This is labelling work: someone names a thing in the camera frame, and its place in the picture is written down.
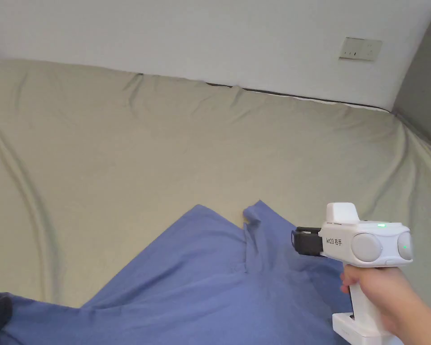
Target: white controller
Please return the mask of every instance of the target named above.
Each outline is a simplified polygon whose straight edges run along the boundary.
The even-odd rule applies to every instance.
[[[357,267],[393,267],[412,262],[410,230],[401,223],[360,220],[351,203],[327,205],[326,222],[318,232],[323,256]],[[397,345],[380,314],[359,284],[350,286],[352,313],[332,315],[334,331],[352,345]]]

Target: beige bed sheet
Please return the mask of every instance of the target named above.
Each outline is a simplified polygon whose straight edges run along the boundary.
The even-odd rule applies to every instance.
[[[194,205],[240,226],[258,199],[300,226],[341,201],[407,224],[431,304],[431,148],[391,114],[0,62],[0,291],[80,306]]]

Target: device handle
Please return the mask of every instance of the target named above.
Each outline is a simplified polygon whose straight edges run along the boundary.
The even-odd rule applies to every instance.
[[[350,285],[350,294],[354,321],[364,328],[377,330],[382,334],[387,333],[382,324],[380,312],[361,290],[359,283]]]

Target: white handheld device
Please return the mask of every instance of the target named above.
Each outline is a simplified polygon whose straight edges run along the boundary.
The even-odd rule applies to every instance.
[[[410,230],[401,223],[360,220],[351,203],[327,205],[322,228],[298,227],[293,233],[297,252],[331,257],[357,267],[394,267],[412,262]],[[353,313],[332,315],[332,325],[352,345],[399,345],[386,331],[380,314],[359,284],[350,286]]]

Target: white base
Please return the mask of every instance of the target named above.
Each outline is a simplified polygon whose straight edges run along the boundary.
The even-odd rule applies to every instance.
[[[365,328],[350,318],[352,313],[332,315],[332,326],[351,345],[402,345],[402,341],[388,332]]]

